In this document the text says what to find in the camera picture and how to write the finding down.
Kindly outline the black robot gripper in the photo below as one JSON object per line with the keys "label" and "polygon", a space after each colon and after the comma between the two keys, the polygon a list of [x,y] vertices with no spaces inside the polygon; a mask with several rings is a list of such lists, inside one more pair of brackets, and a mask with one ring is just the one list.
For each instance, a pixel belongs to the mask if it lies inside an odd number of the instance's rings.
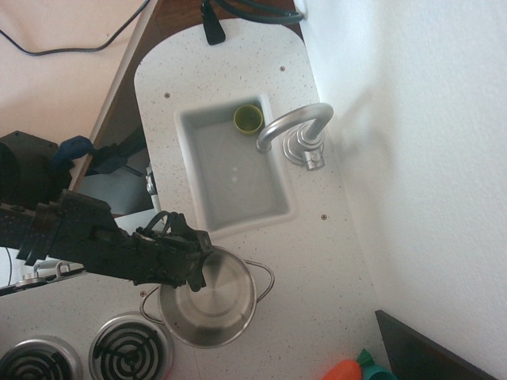
{"label": "black robot gripper", "polygon": [[144,228],[133,234],[138,241],[136,252],[143,265],[135,275],[135,285],[189,285],[194,293],[206,287],[204,262],[213,254],[208,232],[191,228],[183,214],[160,211]]}

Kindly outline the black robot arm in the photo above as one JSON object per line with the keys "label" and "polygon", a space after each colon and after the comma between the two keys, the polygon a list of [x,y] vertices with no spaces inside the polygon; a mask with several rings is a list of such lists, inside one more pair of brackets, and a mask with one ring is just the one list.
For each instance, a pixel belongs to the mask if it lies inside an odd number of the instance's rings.
{"label": "black robot arm", "polygon": [[3,204],[1,245],[29,266],[50,257],[135,285],[189,285],[194,292],[206,285],[203,267],[214,251],[208,233],[191,228],[183,214],[160,211],[129,234],[106,202],[69,190],[33,211]]}

